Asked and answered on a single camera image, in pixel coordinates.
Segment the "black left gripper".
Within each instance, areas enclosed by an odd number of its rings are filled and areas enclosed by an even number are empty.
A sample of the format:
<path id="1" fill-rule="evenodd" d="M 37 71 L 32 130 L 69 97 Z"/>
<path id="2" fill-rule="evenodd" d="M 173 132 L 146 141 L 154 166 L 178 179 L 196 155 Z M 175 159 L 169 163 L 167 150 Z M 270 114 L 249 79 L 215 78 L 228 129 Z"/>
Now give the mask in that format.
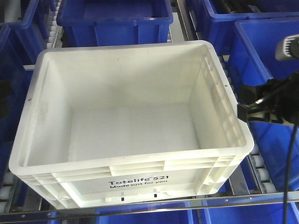
<path id="1" fill-rule="evenodd" d="M 8 115 L 7 98 L 11 94 L 11 84 L 9 80 L 0 81 L 0 119 Z"/>

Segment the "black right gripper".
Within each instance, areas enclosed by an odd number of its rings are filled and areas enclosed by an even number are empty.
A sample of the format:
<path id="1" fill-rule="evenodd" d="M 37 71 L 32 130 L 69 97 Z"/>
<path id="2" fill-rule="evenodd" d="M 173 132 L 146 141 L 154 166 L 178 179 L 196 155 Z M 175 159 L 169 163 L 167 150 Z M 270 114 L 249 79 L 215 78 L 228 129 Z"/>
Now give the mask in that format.
<path id="1" fill-rule="evenodd" d="M 269 79 L 258 86 L 241 85 L 237 117 L 244 122 L 299 123 L 299 73 Z"/>

